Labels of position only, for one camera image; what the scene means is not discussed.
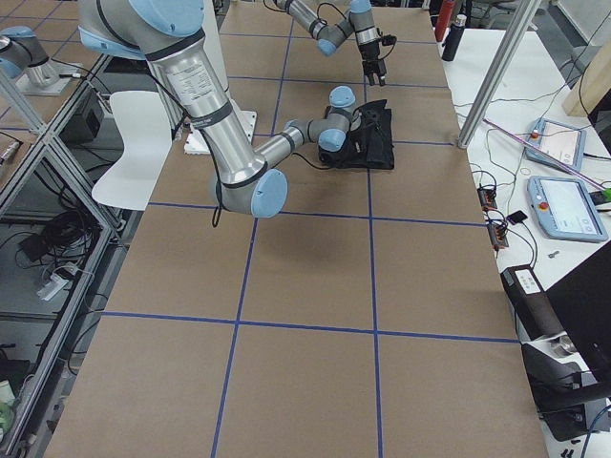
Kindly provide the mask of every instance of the black bag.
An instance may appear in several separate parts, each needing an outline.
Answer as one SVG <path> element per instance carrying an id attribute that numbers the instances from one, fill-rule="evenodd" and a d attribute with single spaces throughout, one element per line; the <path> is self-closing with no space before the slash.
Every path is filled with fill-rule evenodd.
<path id="1" fill-rule="evenodd" d="M 392 111 L 385 108 L 386 102 L 386 100 L 375 100 L 359 107 L 357 109 L 361 113 L 359 128 L 348 132 L 339 151 L 331 152 L 319 147 L 319 160 L 328 167 L 338 169 L 392 170 L 394 168 L 390 129 Z"/>

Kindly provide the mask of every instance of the light blue joint cap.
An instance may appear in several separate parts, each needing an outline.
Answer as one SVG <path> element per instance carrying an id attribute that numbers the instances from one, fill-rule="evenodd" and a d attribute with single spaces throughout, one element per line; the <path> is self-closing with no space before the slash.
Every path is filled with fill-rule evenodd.
<path id="1" fill-rule="evenodd" d="M 356 97 L 348 86 L 338 86 L 328 95 L 328 101 L 334 108 L 347 108 L 356 102 Z"/>
<path id="2" fill-rule="evenodd" d="M 329 57 L 337 51 L 337 46 L 325 39 L 318 40 L 316 46 L 318 46 L 318 49 L 321 50 L 326 57 Z"/>
<path id="3" fill-rule="evenodd" d="M 21 69 L 6 59 L 0 59 L 0 67 L 9 78 L 16 78 L 21 74 Z"/>
<path id="4" fill-rule="evenodd" d="M 80 26 L 78 26 L 78 31 L 80 32 L 80 41 L 86 48 L 92 51 L 99 52 L 100 54 L 113 55 L 114 57 L 144 60 L 144 54 L 141 50 L 128 48 L 121 43 L 111 41 L 108 38 L 86 31 Z"/>
<path id="5" fill-rule="evenodd" d="M 371 3 L 369 0 L 352 0 L 350 2 L 350 12 L 354 14 L 367 12 L 369 10 L 371 10 Z"/>
<path id="6" fill-rule="evenodd" d="M 33 30 L 26 26 L 8 27 L 0 31 L 0 35 L 5 35 L 8 38 L 34 38 L 36 36 Z"/>
<path id="7" fill-rule="evenodd" d="M 203 1 L 129 0 L 135 12 L 151 27 L 163 33 L 190 36 L 203 24 Z"/>
<path id="8" fill-rule="evenodd" d="M 250 200 L 250 211 L 255 218 L 271 218 L 283 209 L 288 194 L 288 182 L 284 174 L 271 169 L 259 179 Z"/>
<path id="9" fill-rule="evenodd" d="M 346 133 L 339 129 L 327 129 L 318 136 L 318 144 L 321 148 L 335 153 L 342 148 L 346 140 Z"/>

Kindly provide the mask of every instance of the label on robot arm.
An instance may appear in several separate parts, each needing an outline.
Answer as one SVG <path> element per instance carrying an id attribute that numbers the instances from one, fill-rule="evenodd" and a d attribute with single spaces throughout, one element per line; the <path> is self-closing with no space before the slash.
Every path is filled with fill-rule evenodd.
<path id="1" fill-rule="evenodd" d="M 201 63 L 175 73 L 168 73 L 167 77 L 180 101 L 185 105 L 191 105 L 215 90 L 212 77 Z"/>
<path id="2" fill-rule="evenodd" d="M 537 282 L 529 270 L 516 270 L 516 277 L 526 294 L 540 293 Z"/>

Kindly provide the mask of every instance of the screen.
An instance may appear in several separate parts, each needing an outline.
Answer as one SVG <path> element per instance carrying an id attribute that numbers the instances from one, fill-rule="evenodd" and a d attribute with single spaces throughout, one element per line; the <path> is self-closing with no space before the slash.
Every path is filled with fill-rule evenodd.
<path id="1" fill-rule="evenodd" d="M 562 327 L 599 381 L 611 381 L 611 243 L 547 291 Z"/>
<path id="2" fill-rule="evenodd" d="M 576 182 L 542 179 L 541 186 L 559 231 L 573 234 L 597 234 L 599 232 L 588 203 L 583 198 Z"/>
<path id="3" fill-rule="evenodd" d="M 579 141 L 579 131 L 546 121 L 539 149 L 548 156 L 573 165 Z"/>

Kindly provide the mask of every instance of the black bottle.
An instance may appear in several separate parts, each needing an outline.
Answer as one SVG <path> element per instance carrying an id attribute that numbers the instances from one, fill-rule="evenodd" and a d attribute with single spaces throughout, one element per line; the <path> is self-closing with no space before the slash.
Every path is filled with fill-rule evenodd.
<path id="1" fill-rule="evenodd" d="M 458 45 L 462 38 L 462 33 L 465 31 L 465 23 L 467 22 L 467 16 L 464 14 L 458 14 L 456 20 L 450 26 L 450 32 L 446 41 L 443 43 L 443 54 L 441 54 L 442 60 L 452 62 L 458 51 Z"/>

